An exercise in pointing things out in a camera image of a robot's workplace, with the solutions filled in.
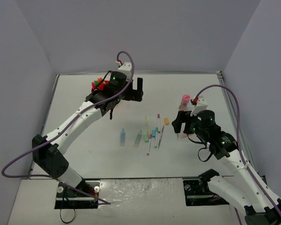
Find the pink-capped white pen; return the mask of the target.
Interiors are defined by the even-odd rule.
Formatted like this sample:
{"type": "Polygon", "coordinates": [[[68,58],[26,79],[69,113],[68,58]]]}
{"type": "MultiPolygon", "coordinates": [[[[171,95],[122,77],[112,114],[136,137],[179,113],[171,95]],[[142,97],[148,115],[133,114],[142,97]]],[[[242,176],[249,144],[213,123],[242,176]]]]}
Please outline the pink-capped white pen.
{"type": "Polygon", "coordinates": [[[148,150],[147,150],[147,156],[149,156],[149,155],[150,155],[151,140],[152,140],[152,134],[150,134],[150,135],[149,135],[149,138],[148,138],[148,150]]]}

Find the pink-capped black highlighter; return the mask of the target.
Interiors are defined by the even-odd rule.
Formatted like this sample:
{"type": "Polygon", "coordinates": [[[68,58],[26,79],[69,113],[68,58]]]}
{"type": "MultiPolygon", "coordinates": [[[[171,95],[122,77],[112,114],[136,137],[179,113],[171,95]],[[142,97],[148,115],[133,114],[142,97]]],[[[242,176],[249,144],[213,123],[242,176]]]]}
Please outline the pink-capped black highlighter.
{"type": "Polygon", "coordinates": [[[94,82],[92,82],[92,89],[91,89],[91,91],[94,91],[95,89],[96,89],[96,85],[95,85],[95,83],[94,82]]]}

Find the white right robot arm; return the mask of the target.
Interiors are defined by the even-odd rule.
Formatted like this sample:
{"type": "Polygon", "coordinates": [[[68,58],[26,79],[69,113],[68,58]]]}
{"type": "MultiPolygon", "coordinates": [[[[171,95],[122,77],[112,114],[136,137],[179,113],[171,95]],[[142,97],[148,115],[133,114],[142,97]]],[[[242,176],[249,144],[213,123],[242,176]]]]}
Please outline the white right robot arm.
{"type": "Polygon", "coordinates": [[[248,225],[281,224],[281,198],[259,177],[236,139],[215,122],[215,113],[203,110],[197,115],[191,111],[179,111],[172,122],[175,133],[185,124],[184,133],[195,134],[202,144],[236,179],[235,187],[216,170],[199,175],[198,187],[202,193],[213,192],[244,215],[248,225]]]}

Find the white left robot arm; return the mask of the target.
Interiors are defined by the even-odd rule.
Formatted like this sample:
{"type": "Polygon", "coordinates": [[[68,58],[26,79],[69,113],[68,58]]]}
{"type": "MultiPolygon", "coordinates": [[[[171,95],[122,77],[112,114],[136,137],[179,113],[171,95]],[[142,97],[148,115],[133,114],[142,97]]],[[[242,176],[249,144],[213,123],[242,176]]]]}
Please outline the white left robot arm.
{"type": "Polygon", "coordinates": [[[85,179],[81,177],[64,157],[70,145],[94,122],[106,113],[112,113],[121,101],[142,101],[143,79],[137,78],[137,88],[133,81],[119,71],[110,71],[110,80],[92,86],[82,105],[64,123],[52,132],[32,139],[33,161],[51,178],[68,185],[68,191],[80,196],[85,190],[85,179]]]}

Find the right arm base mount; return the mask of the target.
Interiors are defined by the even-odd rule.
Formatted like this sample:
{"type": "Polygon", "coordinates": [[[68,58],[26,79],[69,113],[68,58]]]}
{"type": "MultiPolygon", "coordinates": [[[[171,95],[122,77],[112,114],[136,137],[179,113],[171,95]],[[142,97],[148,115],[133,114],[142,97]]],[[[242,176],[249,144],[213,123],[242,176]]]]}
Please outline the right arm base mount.
{"type": "Polygon", "coordinates": [[[209,190],[207,182],[219,173],[210,169],[198,177],[183,178],[186,206],[229,205],[221,196],[209,190]]]}

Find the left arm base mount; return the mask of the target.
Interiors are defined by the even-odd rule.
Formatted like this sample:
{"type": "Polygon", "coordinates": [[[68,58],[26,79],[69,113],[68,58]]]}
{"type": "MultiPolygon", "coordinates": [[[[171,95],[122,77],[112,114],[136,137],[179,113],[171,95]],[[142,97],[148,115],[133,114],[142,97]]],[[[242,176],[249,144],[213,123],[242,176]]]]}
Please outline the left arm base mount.
{"type": "Polygon", "coordinates": [[[73,222],[77,210],[97,209],[98,204],[97,199],[74,191],[63,184],[58,184],[54,209],[59,210],[59,218],[63,224],[73,222]]]}

